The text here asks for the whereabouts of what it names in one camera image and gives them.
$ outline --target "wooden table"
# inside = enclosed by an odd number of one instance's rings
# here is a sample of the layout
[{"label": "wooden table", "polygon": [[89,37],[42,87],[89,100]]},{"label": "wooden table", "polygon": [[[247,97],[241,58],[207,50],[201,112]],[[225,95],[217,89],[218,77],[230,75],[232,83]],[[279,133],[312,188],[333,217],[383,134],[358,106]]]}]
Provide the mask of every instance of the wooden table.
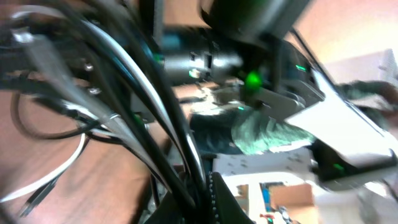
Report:
[{"label": "wooden table", "polygon": [[[189,95],[194,89],[183,86],[177,95]],[[80,140],[25,138],[11,122],[10,99],[11,93],[0,92],[0,195],[47,175],[71,156]],[[27,118],[39,130],[55,133],[75,128],[71,120],[24,102]],[[189,105],[184,112],[189,114]],[[157,123],[151,125],[150,132],[158,144],[167,137]],[[129,223],[148,177],[147,167],[124,148],[91,141],[28,217],[19,218],[18,214],[30,194],[0,205],[16,223]]]}]

